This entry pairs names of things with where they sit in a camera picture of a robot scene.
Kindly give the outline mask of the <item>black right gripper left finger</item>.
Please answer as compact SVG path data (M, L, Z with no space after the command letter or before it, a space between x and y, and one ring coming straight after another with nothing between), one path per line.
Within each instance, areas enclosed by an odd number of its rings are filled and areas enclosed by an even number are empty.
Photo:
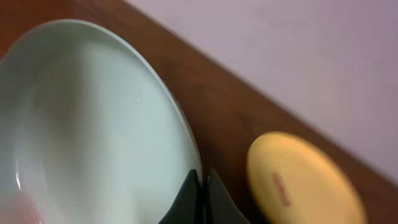
M171 208L159 224L201 224L201 186L197 172L188 172Z

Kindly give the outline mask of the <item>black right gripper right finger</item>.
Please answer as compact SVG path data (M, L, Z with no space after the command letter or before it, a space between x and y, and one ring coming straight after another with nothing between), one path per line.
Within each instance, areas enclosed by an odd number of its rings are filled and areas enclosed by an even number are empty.
M250 224L237 208L215 169L210 169L205 185L207 224Z

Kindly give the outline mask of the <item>yellow plate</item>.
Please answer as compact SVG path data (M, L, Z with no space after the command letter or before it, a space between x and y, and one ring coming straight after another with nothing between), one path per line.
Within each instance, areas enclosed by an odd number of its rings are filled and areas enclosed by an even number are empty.
M269 132L247 154L249 189L271 223L363 224L363 203L349 178L320 148Z

